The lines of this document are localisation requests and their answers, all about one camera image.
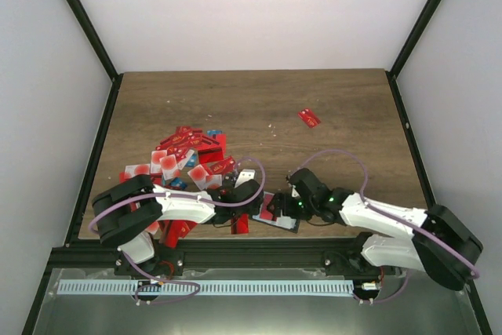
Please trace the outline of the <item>black leather card holder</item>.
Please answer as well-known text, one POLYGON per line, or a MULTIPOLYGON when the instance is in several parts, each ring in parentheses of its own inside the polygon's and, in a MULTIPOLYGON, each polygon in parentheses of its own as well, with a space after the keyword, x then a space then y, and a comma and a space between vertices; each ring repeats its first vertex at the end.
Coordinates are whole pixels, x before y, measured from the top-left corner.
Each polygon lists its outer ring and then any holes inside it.
POLYGON ((267 210, 267 205, 271 202, 274 195, 270 192, 264 192, 264 201, 260 207, 260 212, 257 215, 252 215, 251 220, 266 224, 275 228, 280 228, 292 233, 297 233, 300 226, 300 220, 293 219, 286 215, 274 215, 267 210))

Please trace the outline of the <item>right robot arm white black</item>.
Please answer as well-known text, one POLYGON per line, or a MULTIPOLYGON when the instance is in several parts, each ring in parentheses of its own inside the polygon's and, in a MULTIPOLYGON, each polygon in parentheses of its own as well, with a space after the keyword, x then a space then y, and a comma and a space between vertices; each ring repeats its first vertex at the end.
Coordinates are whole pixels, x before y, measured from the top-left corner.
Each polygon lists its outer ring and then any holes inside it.
POLYGON ((362 246, 348 255, 349 267, 357 274, 380 266, 412 269, 456 291, 478 277, 474 269, 483 245, 445 206, 406 208, 352 190, 330 189, 307 168, 297 170, 287 182, 290 192, 274 195, 267 204, 273 219, 319 217, 328 225, 371 232, 362 246))

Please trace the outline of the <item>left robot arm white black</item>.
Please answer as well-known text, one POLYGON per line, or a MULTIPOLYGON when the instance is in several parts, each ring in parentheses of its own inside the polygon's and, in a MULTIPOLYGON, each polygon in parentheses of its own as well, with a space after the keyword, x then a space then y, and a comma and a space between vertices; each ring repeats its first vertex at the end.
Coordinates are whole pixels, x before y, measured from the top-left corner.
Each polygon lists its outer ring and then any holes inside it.
POLYGON ((242 215, 257 214, 264 200, 264 182, 248 170, 231 186, 196 192, 168 189, 138 175, 106 190, 92 200, 94 218, 89 231, 100 244, 116 248, 142 275, 165 275, 159 247, 147 228, 156 222, 224 225, 242 215))

